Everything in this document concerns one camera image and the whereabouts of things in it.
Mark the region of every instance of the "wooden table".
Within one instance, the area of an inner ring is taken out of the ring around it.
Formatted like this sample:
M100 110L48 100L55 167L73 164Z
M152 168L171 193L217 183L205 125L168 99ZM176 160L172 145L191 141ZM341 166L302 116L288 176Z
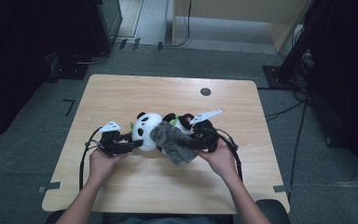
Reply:
M188 16L190 0L174 0L173 2L172 42L175 44L175 17ZM297 25L304 20L311 3L312 0L196 0L191 2L190 16L265 22L276 51L281 52Z
M211 95L200 93L202 88ZM81 99L51 182L43 209L65 209L78 194L79 163L87 142L98 127L114 120L127 133L144 112L162 117L222 109L211 118L215 128L228 132L239 145L243 182L254 200L279 200L289 212L284 192L273 187L282 178L256 86L252 81L179 77L94 75ZM99 133L94 137L101 138ZM85 161L85 182L89 156ZM93 206L95 212L236 214L229 191L208 163L197 157L175 166L158 150L134 149L106 181Z

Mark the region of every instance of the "person's right hand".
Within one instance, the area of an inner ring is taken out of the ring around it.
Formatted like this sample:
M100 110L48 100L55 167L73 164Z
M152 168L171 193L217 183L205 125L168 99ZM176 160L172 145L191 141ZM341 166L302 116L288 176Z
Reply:
M220 175L224 180L232 176L238 176L235 168L235 160L227 144L219 138L217 148L214 152L196 150L197 155L205 159L212 170Z

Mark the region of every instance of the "hand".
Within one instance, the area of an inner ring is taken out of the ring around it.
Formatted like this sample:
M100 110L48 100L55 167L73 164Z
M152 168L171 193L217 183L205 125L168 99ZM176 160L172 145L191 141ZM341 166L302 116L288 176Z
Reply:
M125 153L109 157L99 148L95 149L91 155L89 155L89 180L87 182L93 183L99 188L104 180L112 174L116 163L128 155L129 153Z
M219 138L217 148L214 152L196 150L197 155L205 159L212 170L224 180L232 176L238 176L235 168L235 160L226 142Z

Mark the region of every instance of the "panda ear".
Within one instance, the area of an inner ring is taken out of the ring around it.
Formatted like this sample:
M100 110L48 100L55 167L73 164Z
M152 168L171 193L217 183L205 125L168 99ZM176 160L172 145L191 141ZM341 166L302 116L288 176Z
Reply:
M145 112L141 112L139 113L139 115L136 117L136 119L139 119L141 116L145 115L146 113Z

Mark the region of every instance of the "panda plush toy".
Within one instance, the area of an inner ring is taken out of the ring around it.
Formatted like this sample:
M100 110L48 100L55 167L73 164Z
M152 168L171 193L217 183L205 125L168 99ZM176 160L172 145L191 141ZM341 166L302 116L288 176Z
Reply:
M178 142L184 143L192 140L191 125L189 122L194 118L190 114L176 116L171 113L162 118L155 113L142 112L137 116L132 126L131 140L143 140L139 147L142 151L151 151L158 148L176 165L185 161L190 163L197 154Z

